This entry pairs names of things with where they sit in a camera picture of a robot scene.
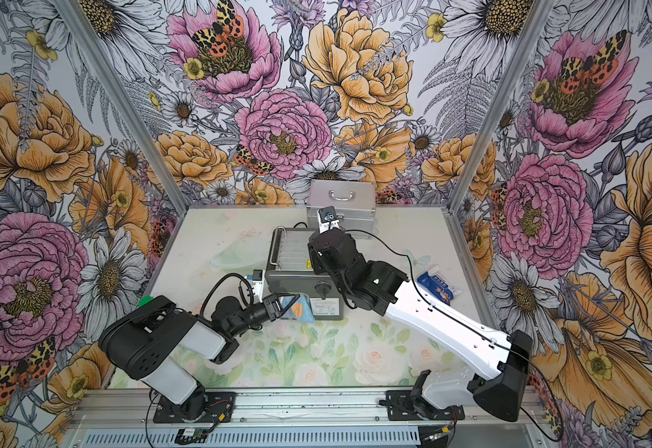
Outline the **blue patterned cloth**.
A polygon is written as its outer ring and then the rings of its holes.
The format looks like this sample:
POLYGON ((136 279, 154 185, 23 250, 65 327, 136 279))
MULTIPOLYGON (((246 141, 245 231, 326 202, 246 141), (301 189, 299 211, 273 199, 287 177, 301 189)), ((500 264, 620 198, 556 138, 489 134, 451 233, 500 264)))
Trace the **blue patterned cloth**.
POLYGON ((300 318, 294 320, 303 324, 312 324, 316 322, 316 318, 312 309, 310 298, 307 295, 300 294, 300 318))

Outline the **grey coffee machine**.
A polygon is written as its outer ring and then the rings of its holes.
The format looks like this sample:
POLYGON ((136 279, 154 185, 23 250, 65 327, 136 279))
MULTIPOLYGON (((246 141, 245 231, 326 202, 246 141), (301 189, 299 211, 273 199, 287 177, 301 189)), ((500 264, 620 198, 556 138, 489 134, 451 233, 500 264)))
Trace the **grey coffee machine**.
POLYGON ((343 299, 327 274, 312 266, 308 242, 316 229, 277 227, 272 235, 264 278, 271 292, 305 294, 316 320, 342 320, 343 299))

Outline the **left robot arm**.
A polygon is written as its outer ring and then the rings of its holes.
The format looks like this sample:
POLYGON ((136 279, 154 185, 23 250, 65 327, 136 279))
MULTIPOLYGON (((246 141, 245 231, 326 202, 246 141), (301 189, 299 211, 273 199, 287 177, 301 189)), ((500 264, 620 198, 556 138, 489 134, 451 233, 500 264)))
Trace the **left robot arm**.
POLYGON ((245 306, 238 298, 227 296, 217 302, 211 317, 205 318, 158 296, 109 325, 98 346, 113 365, 166 399, 165 408, 174 418, 197 421, 208 409, 206 392, 176 362, 174 352, 189 350, 223 364, 238 349, 239 337, 281 319, 301 298, 301 294, 273 293, 245 306))

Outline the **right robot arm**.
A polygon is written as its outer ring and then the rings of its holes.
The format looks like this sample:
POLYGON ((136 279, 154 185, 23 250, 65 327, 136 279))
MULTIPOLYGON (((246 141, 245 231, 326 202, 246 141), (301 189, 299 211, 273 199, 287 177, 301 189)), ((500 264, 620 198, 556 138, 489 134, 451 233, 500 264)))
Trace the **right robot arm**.
POLYGON ((495 330, 424 292, 385 261, 366 261, 355 239, 335 228, 308 242, 315 271, 327 274, 346 304, 399 321, 457 355, 473 372, 467 390, 485 412, 506 422, 519 418, 533 340, 495 330))

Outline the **silver aluminium case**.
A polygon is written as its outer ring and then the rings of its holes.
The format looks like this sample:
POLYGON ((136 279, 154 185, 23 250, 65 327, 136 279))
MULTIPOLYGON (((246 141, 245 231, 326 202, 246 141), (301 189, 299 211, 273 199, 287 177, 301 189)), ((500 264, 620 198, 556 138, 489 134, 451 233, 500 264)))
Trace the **silver aluminium case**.
POLYGON ((321 180, 311 182, 306 201, 306 223, 310 229, 318 227, 318 209, 333 206, 339 217, 339 225, 354 230, 356 239, 370 239, 374 233, 375 188, 367 182, 321 180))

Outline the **green cap white bottle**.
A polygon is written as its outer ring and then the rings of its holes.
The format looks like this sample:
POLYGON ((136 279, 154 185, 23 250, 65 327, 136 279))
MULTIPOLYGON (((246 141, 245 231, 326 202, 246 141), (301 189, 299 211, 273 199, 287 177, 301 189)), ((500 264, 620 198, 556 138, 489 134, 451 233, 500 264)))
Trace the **green cap white bottle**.
POLYGON ((152 297, 152 296, 145 296, 145 297, 142 297, 142 298, 139 300, 139 302, 138 302, 138 304, 137 304, 137 307, 140 308, 140 307, 142 307, 142 306, 148 304, 148 303, 151 302, 152 300, 153 300, 153 297, 152 297))

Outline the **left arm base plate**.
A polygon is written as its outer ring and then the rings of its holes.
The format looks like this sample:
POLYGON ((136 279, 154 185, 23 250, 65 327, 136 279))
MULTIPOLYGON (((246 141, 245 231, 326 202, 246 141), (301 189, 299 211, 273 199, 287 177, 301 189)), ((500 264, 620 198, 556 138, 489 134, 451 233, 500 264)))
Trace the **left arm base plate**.
POLYGON ((155 424, 229 423, 235 409, 236 393, 196 390, 182 404, 161 397, 150 422, 155 424))

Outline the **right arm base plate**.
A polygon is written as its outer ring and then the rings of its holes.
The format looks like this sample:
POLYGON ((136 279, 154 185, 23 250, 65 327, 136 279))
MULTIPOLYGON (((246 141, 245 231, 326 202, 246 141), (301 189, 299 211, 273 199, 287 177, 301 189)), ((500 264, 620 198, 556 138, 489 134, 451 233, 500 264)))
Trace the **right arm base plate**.
POLYGON ((461 421, 465 419, 464 408, 460 405, 437 409, 415 392, 404 389, 387 390, 385 399, 378 405, 387 410, 389 421, 461 421))

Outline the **aluminium front rail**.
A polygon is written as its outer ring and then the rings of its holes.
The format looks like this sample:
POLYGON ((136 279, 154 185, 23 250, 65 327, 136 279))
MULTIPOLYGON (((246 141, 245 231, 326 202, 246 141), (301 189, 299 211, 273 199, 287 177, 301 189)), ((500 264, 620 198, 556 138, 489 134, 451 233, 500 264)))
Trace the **aluminium front rail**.
POLYGON ((64 447, 552 447, 532 392, 514 423, 463 404, 461 421, 389 421, 385 388, 236 388, 232 421, 150 422, 159 397, 146 389, 89 393, 64 447))

